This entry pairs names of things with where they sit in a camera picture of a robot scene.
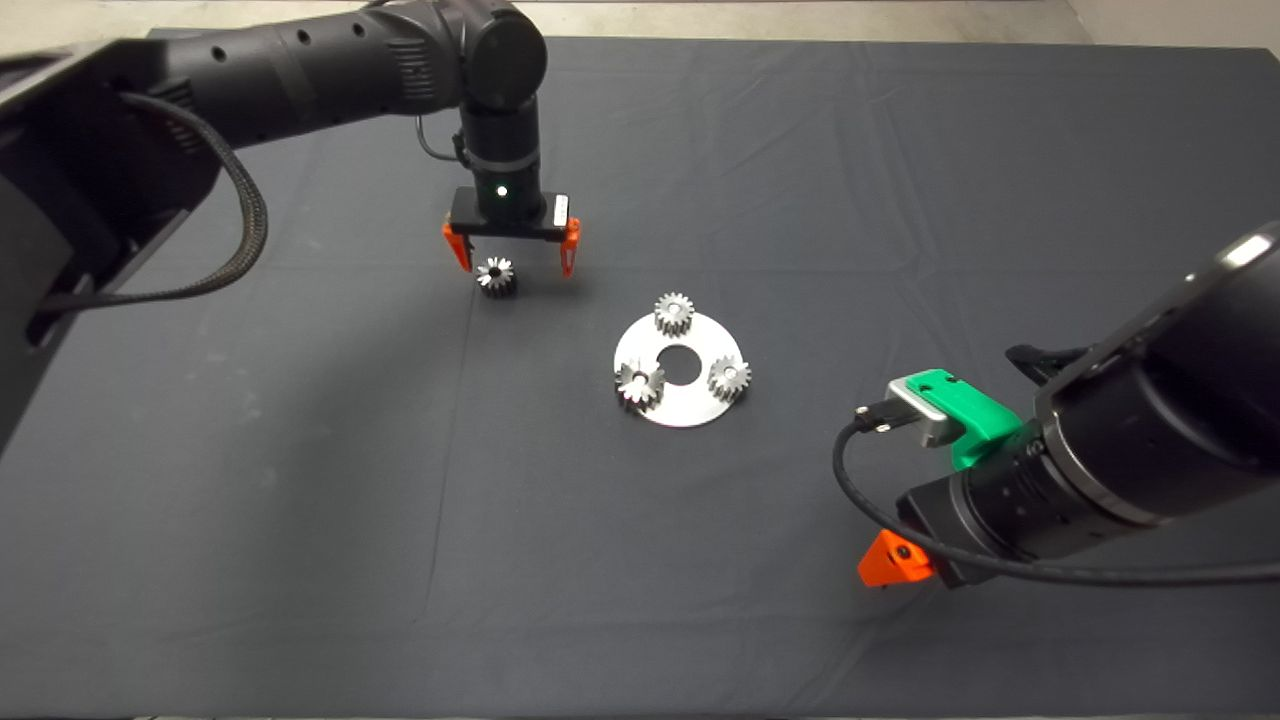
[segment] green bracket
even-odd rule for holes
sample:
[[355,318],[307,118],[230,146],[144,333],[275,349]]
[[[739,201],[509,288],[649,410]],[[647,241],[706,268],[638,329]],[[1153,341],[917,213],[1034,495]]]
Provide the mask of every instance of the green bracket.
[[972,466],[1023,425],[1012,410],[946,370],[925,370],[906,378],[906,387],[964,427],[951,445],[956,470]]

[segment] white label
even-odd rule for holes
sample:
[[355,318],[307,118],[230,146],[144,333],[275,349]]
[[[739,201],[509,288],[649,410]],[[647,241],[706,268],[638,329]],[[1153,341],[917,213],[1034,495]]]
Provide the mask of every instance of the white label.
[[552,211],[552,224],[562,228],[568,224],[568,196],[557,195],[556,208]]

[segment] metal plate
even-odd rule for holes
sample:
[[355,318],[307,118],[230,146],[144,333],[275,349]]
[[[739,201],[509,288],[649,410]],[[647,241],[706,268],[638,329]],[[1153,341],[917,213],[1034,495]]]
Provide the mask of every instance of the metal plate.
[[733,336],[714,319],[695,314],[689,331],[668,337],[658,331],[653,314],[640,318],[622,333],[618,348],[613,352],[613,372],[617,373],[628,360],[640,360],[645,366],[657,365],[658,355],[675,346],[685,346],[698,355],[701,363],[698,378],[685,386],[668,382],[663,388],[662,400],[653,407],[640,411],[640,415],[671,428],[692,428],[710,423],[732,405],[716,397],[707,386],[712,363],[726,355],[742,357]]

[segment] silver gear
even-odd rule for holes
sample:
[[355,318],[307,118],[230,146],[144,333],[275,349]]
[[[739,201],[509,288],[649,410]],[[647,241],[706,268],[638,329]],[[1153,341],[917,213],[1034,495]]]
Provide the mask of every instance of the silver gear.
[[631,410],[648,410],[662,400],[662,388],[667,384],[667,374],[658,365],[645,372],[639,360],[623,363],[614,373],[613,382],[618,388],[618,398]]
[[680,292],[663,293],[653,304],[653,319],[662,334],[684,334],[694,322],[694,301]]
[[707,384],[710,386],[716,397],[732,402],[751,384],[751,366],[732,355],[726,355],[712,363],[712,369],[707,374]]
[[516,291],[516,266],[506,258],[489,258],[476,266],[476,284],[489,297],[503,297]]

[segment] gear hole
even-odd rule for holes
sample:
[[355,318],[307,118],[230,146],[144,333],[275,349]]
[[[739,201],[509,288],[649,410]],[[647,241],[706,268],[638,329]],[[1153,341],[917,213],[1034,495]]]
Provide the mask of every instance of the gear hole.
[[684,345],[672,345],[659,352],[658,364],[666,373],[667,383],[673,386],[686,386],[703,372],[701,359]]

